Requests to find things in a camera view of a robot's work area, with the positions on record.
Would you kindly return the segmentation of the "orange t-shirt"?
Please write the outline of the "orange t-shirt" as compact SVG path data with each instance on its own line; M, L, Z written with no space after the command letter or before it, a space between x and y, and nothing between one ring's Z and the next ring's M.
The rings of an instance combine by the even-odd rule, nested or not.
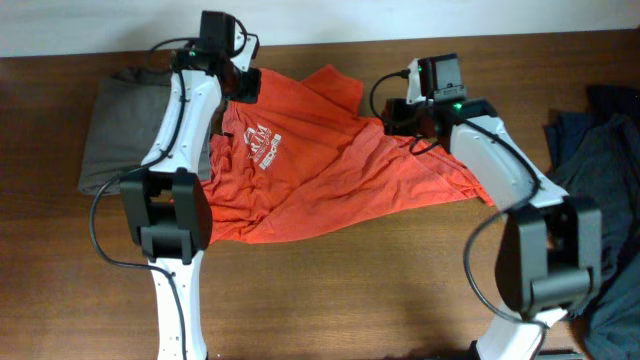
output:
M298 241L407 209L493 203L443 149L361 116L362 96L332 65L301 81L264 69L257 102L230 103L210 140L210 240Z

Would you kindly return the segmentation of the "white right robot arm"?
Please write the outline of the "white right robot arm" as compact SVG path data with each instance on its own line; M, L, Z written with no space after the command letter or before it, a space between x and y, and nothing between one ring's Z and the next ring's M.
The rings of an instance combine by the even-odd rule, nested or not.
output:
M588 197L573 197L546 177L515 144L497 110L471 99L456 54L415 58L398 76L405 98L389 99L379 114L388 135L433 139L467 167L497 212L466 241L467 281L494 318L464 359L576 359L571 351L545 352L549 330L584 306L602 284L602 215ZM482 231L505 223L495 264L501 297L492 304L471 269Z

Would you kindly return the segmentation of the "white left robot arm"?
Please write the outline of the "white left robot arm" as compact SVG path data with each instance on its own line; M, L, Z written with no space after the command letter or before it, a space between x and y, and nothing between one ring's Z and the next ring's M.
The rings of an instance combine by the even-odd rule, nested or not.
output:
M156 293L161 359L208 356L200 313L200 270L213 228L198 176L210 120L222 101L254 103L261 73L258 46L230 54L180 49L173 58L166 111L140 168L120 192L132 240Z

